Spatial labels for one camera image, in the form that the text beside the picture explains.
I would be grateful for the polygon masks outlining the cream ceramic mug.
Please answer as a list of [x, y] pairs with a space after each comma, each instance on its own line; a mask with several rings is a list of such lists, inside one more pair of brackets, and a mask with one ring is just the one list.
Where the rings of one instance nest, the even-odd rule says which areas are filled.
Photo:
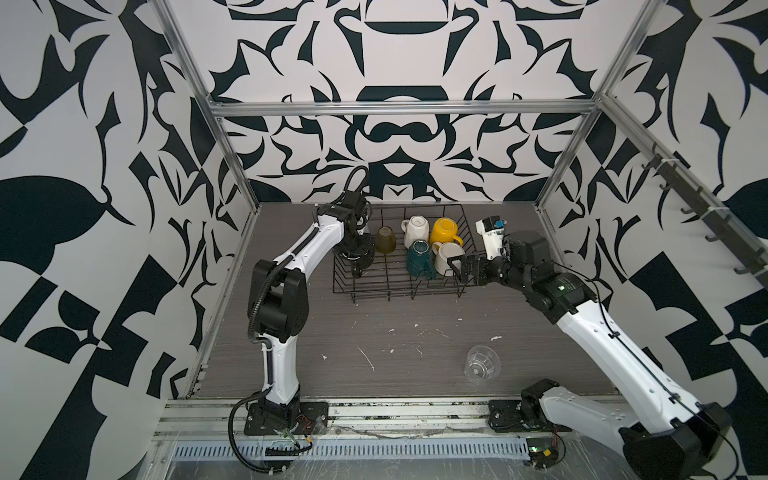
[[414, 215], [401, 222], [401, 229], [404, 233], [404, 247], [409, 249], [417, 240], [427, 241], [430, 235], [430, 225], [428, 220], [421, 215]]

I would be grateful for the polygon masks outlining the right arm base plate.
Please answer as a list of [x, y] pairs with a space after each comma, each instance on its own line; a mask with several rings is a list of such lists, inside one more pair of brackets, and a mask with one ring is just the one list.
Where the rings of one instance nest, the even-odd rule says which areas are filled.
[[491, 400], [488, 425], [496, 433], [545, 432], [552, 429], [537, 400]]

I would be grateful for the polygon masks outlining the clear glass cup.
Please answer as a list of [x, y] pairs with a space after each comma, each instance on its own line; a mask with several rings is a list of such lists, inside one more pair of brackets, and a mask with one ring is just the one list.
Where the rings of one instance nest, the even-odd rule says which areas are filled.
[[481, 384], [496, 379], [502, 364], [497, 352], [485, 345], [472, 347], [467, 354], [464, 375], [469, 382]]

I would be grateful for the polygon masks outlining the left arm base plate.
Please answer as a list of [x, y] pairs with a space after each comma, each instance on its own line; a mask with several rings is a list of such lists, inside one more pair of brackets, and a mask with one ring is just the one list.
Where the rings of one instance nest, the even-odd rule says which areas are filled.
[[266, 436], [282, 431], [311, 435], [326, 426], [329, 404], [293, 400], [286, 405], [258, 400], [248, 406], [244, 434]]

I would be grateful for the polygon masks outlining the amber glass cup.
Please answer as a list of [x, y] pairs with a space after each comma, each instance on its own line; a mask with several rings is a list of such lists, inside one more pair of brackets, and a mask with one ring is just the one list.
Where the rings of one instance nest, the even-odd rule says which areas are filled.
[[388, 255], [397, 248], [397, 241], [394, 231], [389, 226], [382, 226], [378, 229], [375, 238], [375, 249], [378, 253]]

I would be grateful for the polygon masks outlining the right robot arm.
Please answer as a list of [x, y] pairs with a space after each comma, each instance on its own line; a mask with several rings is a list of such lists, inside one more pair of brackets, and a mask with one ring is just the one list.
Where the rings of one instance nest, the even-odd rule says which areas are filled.
[[659, 368], [610, 317], [588, 278], [553, 261], [546, 238], [508, 233], [497, 216], [477, 222], [484, 251], [451, 259], [463, 282], [496, 283], [526, 302], [588, 354], [625, 399], [612, 409], [542, 380], [523, 391], [521, 416], [565, 426], [620, 454], [642, 479], [700, 474], [727, 442], [732, 420]]

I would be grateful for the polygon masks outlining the yellow ceramic mug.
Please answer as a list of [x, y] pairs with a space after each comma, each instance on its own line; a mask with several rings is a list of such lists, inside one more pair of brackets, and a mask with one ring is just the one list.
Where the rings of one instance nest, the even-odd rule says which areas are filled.
[[429, 243], [456, 243], [464, 246], [464, 240], [459, 236], [458, 224], [451, 218], [438, 218], [432, 227]]

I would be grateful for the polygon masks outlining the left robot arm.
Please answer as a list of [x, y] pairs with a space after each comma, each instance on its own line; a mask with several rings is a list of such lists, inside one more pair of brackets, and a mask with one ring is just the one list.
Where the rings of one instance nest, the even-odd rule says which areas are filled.
[[309, 228], [291, 247], [252, 270], [247, 333], [262, 346], [265, 374], [257, 408], [283, 428], [294, 425], [300, 411], [297, 339], [309, 318], [308, 280], [329, 253], [349, 261], [356, 277], [372, 264], [369, 216], [362, 190], [347, 189], [315, 209]]

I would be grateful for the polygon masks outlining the black mug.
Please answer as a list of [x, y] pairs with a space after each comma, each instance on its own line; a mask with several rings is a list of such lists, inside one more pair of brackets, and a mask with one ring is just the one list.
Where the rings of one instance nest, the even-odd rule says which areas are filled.
[[362, 277], [363, 272], [369, 268], [373, 263], [373, 256], [360, 256], [356, 258], [349, 258], [348, 261], [351, 265], [351, 273], [354, 279]]

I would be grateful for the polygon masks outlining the cream faceted cup teal base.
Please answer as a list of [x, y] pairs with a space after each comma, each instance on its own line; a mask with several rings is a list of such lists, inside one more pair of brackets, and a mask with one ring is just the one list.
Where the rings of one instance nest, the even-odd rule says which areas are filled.
[[417, 239], [410, 245], [407, 251], [406, 269], [413, 278], [436, 279], [432, 250], [426, 240]]

